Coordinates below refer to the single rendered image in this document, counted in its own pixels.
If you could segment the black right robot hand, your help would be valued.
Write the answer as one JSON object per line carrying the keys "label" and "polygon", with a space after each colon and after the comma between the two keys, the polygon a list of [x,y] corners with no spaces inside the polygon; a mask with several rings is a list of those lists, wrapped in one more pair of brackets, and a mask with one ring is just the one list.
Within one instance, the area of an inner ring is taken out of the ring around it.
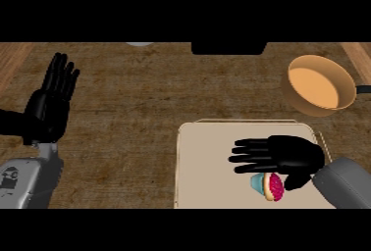
{"label": "black right robot hand", "polygon": [[325,166],[323,147],[291,135],[247,138],[235,141],[231,163],[240,163],[237,174],[280,173],[287,175],[284,188],[302,188]]}

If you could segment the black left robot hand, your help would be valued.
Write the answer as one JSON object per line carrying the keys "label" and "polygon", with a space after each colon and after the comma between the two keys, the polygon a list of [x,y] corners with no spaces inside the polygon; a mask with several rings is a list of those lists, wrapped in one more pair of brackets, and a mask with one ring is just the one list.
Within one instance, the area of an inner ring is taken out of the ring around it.
{"label": "black left robot hand", "polygon": [[67,129],[70,101],[80,70],[56,53],[45,74],[40,89],[33,93],[25,112],[0,109],[0,135],[24,138],[25,145],[55,143]]}

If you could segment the pink frosted cupcake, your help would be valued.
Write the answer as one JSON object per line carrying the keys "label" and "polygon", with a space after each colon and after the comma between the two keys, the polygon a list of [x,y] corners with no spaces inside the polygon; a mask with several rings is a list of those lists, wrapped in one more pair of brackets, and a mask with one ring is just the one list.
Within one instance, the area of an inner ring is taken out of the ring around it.
{"label": "pink frosted cupcake", "polygon": [[280,201],[284,195],[284,185],[275,173],[259,173],[252,177],[252,188],[268,201]]}

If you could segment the beige tray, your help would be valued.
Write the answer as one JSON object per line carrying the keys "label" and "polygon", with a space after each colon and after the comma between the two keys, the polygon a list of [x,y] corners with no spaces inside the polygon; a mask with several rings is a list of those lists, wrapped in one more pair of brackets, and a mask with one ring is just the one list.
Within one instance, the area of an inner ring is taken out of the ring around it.
{"label": "beige tray", "polygon": [[252,176],[234,172],[228,161],[235,141],[294,135],[320,144],[312,128],[293,120],[203,119],[179,129],[175,207],[203,209],[328,209],[333,205],[314,184],[271,202],[252,188]]}

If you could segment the black appliance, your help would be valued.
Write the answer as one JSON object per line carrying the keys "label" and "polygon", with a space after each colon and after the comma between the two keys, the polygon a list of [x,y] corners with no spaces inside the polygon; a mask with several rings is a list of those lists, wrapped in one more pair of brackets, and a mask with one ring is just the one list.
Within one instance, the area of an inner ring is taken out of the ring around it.
{"label": "black appliance", "polygon": [[192,42],[194,55],[260,55],[265,42]]}

